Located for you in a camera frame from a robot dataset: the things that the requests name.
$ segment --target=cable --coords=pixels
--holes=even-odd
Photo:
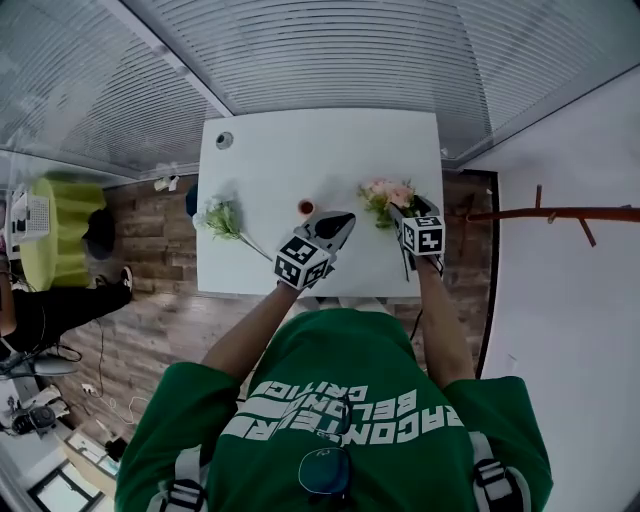
[[[100,379],[100,396],[96,398],[102,399],[104,396],[104,385],[102,384],[102,359],[104,358],[104,328],[100,323],[100,320],[94,318],[96,322],[98,322],[98,326],[100,327],[100,361],[98,361],[98,378]]]
[[[118,402],[116,402],[115,398],[110,398],[108,402],[103,398],[104,397],[104,383],[102,382],[102,361],[104,360],[104,327],[102,327],[102,324],[100,323],[100,320],[98,320],[97,318],[94,318],[94,320],[97,322],[98,326],[100,327],[100,360],[98,362],[98,380],[100,382],[100,393],[94,395],[93,393],[91,393],[89,391],[88,394],[89,394],[89,396],[91,396],[93,398],[98,398],[104,405],[106,405],[109,409],[111,409],[111,412],[113,412],[113,414],[115,414],[118,418],[120,418],[120,421],[122,421],[122,423],[124,423],[125,425],[135,425],[136,422],[135,422],[135,420],[133,418],[133,411],[131,410],[131,406],[133,405],[133,401],[134,400],[143,400],[143,401],[149,403],[149,400],[147,400],[146,398],[143,398],[141,396],[132,397],[131,401],[129,402],[129,414],[131,415],[131,420],[127,420],[127,419],[123,418],[122,416],[120,416],[120,414],[116,410],[116,407],[118,406]]]
[[[7,275],[11,275],[11,276],[15,277],[17,282],[25,284],[29,288],[30,292],[35,293],[37,291],[25,277],[20,276],[18,274],[10,272],[10,271],[1,272],[1,273],[7,274]],[[45,344],[44,343],[44,334],[45,334],[45,331],[46,331],[46,328],[47,328],[47,315],[46,315],[46,313],[44,311],[44,306],[42,304],[40,304],[40,309],[42,311],[42,333],[40,334],[40,341],[36,344],[36,346],[30,352],[27,352],[21,358],[16,359],[16,361],[14,363],[12,363],[11,366],[9,366],[7,368],[3,368],[2,372],[0,372],[0,380],[1,380],[2,377],[6,377],[7,375],[9,375],[10,379],[15,379],[15,378],[18,378],[18,377],[36,376],[36,374],[33,373],[33,372],[24,373],[24,374],[13,374],[12,375],[11,371],[14,368],[22,365],[23,363],[25,363],[25,362],[27,362],[27,361],[29,361],[31,359],[34,359],[35,357],[38,357],[45,350],[49,350],[49,349],[53,348],[54,345],[56,347],[56,356],[59,357],[60,359],[64,359],[65,361],[68,361],[70,363],[77,363],[77,362],[80,362],[82,360],[82,354],[80,352],[78,352],[76,349],[71,348],[71,347],[69,347],[67,345],[60,344],[60,339],[56,340],[52,344]],[[65,357],[64,355],[61,355],[60,354],[60,349],[61,348],[63,350],[67,350],[69,352],[75,353],[76,357],[72,359],[70,357]]]
[[[89,392],[89,395],[94,397],[94,398],[98,398],[99,400],[102,401],[102,403],[104,405],[106,405],[109,409],[111,409],[111,412],[113,412],[113,414],[115,414],[118,418],[120,418],[120,421],[122,421],[122,423],[124,423],[125,425],[136,425],[136,421],[133,418],[133,411],[131,410],[131,406],[133,405],[133,401],[134,400],[143,400],[144,402],[149,403],[149,400],[147,400],[146,398],[143,398],[141,396],[134,396],[131,398],[131,401],[129,402],[129,414],[131,414],[131,420],[126,420],[125,418],[123,418],[122,416],[120,416],[120,414],[118,413],[118,411],[116,411],[116,407],[118,406],[118,403],[116,402],[115,398],[110,398],[109,402],[107,402],[104,398],[96,396],[94,394],[92,394],[91,392]]]
[[[7,434],[9,437],[20,437],[18,434],[16,434],[13,431],[13,429],[11,427],[5,427],[2,424],[0,424],[0,432],[3,432],[5,434]]]
[[[416,331],[418,330],[418,324],[420,323],[420,318],[422,317],[422,309],[420,309],[420,313],[416,317],[416,321],[413,324],[413,331],[411,332],[411,336],[409,337],[409,341],[413,341],[414,336],[416,335]]]

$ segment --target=flower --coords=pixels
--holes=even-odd
[[[389,202],[395,204],[398,208],[409,208],[413,200],[414,191],[412,188],[402,185],[394,188],[389,193]]]
[[[211,198],[205,202],[205,209],[196,216],[196,224],[203,229],[210,229],[213,238],[223,240],[239,240],[269,261],[271,258],[241,231],[240,218],[233,201],[219,201]]]
[[[376,179],[364,187],[360,187],[358,195],[366,200],[366,210],[377,215],[376,227],[388,229],[393,226],[390,204],[396,205],[402,212],[410,217],[414,216],[413,198],[415,189],[410,183],[394,183],[387,179]]]

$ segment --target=pink flower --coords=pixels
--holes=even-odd
[[[373,180],[366,188],[374,195],[386,196],[394,186],[389,180]]]
[[[413,189],[405,185],[398,185],[389,192],[389,202],[398,208],[408,208],[413,199]]]

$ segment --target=green t-shirt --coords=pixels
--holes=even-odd
[[[274,336],[239,410],[238,391],[220,371],[171,366],[124,454],[116,509],[145,511],[158,483],[173,478],[180,450],[202,444],[209,510],[333,510],[331,500],[310,505],[298,469],[307,453],[339,446],[317,434],[311,412],[344,393],[354,510],[476,510],[468,431],[483,432],[494,456],[520,470],[534,511],[551,490],[524,382],[464,380],[440,391],[389,315],[334,309],[294,318]]]

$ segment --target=white table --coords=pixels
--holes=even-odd
[[[222,132],[233,137],[221,150]],[[252,114],[205,123],[198,210],[207,199],[236,193],[244,231],[273,256],[287,232],[302,223],[300,199],[322,210],[356,214],[356,226],[336,270],[306,295],[416,297],[415,272],[407,282],[393,230],[375,227],[356,196],[375,178],[411,179],[442,211],[442,170],[434,114],[398,110],[322,109]],[[198,228],[198,288],[205,292],[269,293],[271,264],[241,242],[212,239]]]

